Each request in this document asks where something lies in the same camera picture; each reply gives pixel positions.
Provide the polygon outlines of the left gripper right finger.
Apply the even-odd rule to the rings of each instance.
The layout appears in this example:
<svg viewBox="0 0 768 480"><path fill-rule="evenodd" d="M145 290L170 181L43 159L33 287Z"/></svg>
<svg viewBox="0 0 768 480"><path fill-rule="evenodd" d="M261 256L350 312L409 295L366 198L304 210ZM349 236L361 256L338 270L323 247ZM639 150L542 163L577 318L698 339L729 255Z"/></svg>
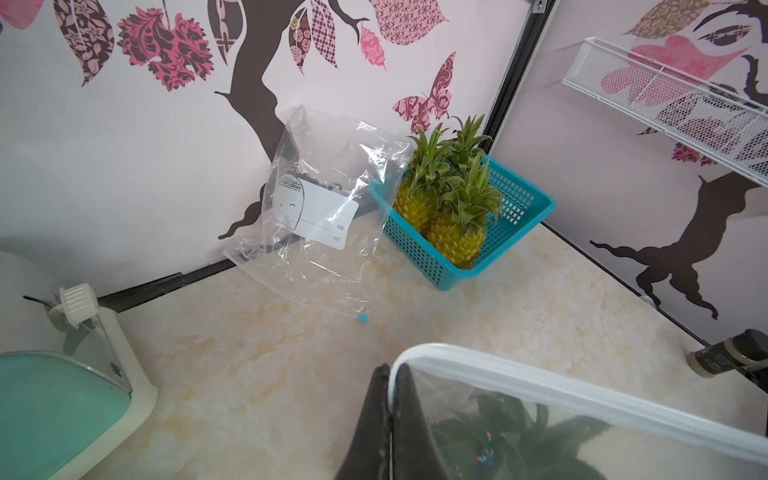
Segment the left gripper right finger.
<svg viewBox="0 0 768 480"><path fill-rule="evenodd" d="M394 378L392 419L393 478L447 479L430 436L411 368L402 364Z"/></svg>

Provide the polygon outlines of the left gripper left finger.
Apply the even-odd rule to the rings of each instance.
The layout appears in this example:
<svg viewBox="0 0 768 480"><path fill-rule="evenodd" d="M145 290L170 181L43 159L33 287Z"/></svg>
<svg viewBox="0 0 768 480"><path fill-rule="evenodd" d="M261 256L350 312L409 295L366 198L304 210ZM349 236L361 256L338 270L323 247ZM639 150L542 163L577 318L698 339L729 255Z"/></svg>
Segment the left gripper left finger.
<svg viewBox="0 0 768 480"><path fill-rule="evenodd" d="M390 367L377 366L371 375L347 455L336 480L390 478L392 418L388 409Z"/></svg>

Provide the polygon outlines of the zip bag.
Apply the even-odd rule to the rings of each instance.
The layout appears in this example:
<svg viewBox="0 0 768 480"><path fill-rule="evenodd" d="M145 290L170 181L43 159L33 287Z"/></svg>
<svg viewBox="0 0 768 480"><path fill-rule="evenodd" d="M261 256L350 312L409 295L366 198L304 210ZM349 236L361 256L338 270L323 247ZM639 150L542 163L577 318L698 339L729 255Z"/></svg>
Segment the zip bag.
<svg viewBox="0 0 768 480"><path fill-rule="evenodd" d="M763 479L764 436L503 357L422 344L388 387L397 479Z"/></svg>
<svg viewBox="0 0 768 480"><path fill-rule="evenodd" d="M254 229L225 256L289 301L366 321L369 267L413 153L404 136L296 107Z"/></svg>

